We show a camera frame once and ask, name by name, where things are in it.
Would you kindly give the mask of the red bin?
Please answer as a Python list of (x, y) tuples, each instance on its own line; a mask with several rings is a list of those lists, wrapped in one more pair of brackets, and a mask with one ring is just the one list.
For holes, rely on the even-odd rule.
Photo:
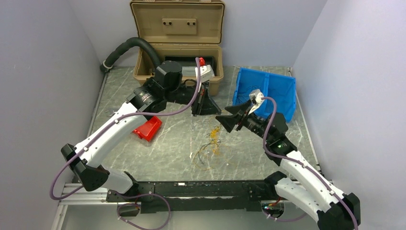
[(147, 120), (143, 125), (133, 130), (133, 133), (136, 134), (140, 139), (144, 139), (147, 142), (150, 142), (155, 134), (159, 131), (162, 125), (162, 121), (154, 116)]

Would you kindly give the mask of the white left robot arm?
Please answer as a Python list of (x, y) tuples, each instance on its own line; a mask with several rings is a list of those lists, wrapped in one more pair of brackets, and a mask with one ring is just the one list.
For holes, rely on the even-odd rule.
[(102, 167), (103, 159), (123, 138), (155, 116), (164, 113), (168, 102), (183, 104), (180, 112), (190, 108), (193, 116), (219, 115), (221, 109), (209, 94), (208, 81), (214, 77), (211, 65), (197, 66), (194, 86), (182, 80), (182, 66), (175, 61), (164, 61), (155, 75), (136, 88), (117, 112), (97, 131), (76, 144), (66, 144), (61, 152), (69, 168), (88, 192), (104, 187), (118, 192), (125, 201), (136, 198), (135, 179), (126, 172), (115, 172)]

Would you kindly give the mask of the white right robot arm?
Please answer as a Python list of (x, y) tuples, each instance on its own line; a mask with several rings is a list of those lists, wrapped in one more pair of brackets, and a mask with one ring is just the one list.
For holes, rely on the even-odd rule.
[(264, 194), (270, 199), (284, 198), (310, 216), (320, 230), (357, 230), (361, 223), (361, 204), (354, 193), (346, 194), (321, 175), (287, 138), (288, 126), (283, 114), (273, 111), (268, 118), (255, 115), (250, 110), (251, 101), (228, 106), (228, 115), (218, 115), (216, 120), (227, 132), (242, 127), (262, 138), (268, 158), (292, 175), (277, 171), (264, 182)]

